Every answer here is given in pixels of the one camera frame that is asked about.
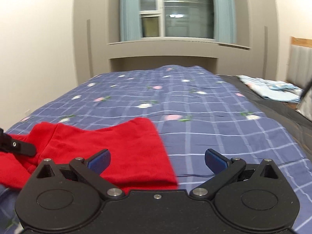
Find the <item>window sill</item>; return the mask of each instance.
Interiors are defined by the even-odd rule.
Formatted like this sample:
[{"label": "window sill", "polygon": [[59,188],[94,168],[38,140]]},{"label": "window sill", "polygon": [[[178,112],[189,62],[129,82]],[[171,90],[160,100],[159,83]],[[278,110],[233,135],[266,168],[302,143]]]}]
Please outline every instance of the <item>window sill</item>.
[{"label": "window sill", "polygon": [[123,44],[123,43],[134,43],[134,42],[145,42],[145,41],[193,41],[193,42],[215,43],[215,44],[219,44],[220,46],[234,47],[234,48],[245,49],[245,50],[250,49],[250,47],[248,47],[248,46],[241,46],[241,45],[237,45],[237,44],[216,42],[214,39],[189,38],[189,37],[150,37],[150,38],[142,38],[141,40],[113,42],[113,43],[108,43],[108,45],[116,45],[116,44]]}]

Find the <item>wall outlet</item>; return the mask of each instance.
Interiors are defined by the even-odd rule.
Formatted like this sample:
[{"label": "wall outlet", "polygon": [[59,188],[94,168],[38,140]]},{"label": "wall outlet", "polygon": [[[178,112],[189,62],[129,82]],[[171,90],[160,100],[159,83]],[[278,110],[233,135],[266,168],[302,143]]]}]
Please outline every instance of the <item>wall outlet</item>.
[{"label": "wall outlet", "polygon": [[29,116],[31,113],[32,113],[32,111],[31,111],[30,109],[28,109],[28,110],[25,112],[25,115],[26,115],[26,116]]}]

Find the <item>blue gripper pad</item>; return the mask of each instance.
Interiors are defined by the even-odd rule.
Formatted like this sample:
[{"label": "blue gripper pad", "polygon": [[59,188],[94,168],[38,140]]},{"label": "blue gripper pad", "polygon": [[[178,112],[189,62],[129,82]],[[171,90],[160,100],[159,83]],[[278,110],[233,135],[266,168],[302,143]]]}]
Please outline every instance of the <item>blue gripper pad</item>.
[{"label": "blue gripper pad", "polygon": [[213,149],[208,149],[205,152],[205,163],[214,174],[218,174],[228,168],[231,161]]},{"label": "blue gripper pad", "polygon": [[100,175],[110,165],[109,150],[101,150],[99,153],[85,160],[85,164],[90,170]]}]

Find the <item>window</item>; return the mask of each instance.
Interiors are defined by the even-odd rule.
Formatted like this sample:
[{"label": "window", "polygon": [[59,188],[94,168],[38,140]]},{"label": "window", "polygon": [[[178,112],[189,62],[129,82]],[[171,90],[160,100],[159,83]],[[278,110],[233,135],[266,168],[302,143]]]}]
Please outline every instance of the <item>window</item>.
[{"label": "window", "polygon": [[214,38],[213,0],[140,0],[143,37]]}]

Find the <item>wooden headboard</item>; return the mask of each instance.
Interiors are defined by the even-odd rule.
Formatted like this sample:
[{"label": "wooden headboard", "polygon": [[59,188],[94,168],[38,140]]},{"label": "wooden headboard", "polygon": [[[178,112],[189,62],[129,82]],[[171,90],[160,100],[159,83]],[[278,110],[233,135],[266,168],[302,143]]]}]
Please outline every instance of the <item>wooden headboard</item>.
[{"label": "wooden headboard", "polygon": [[291,37],[287,81],[304,88],[312,78],[312,40]]}]

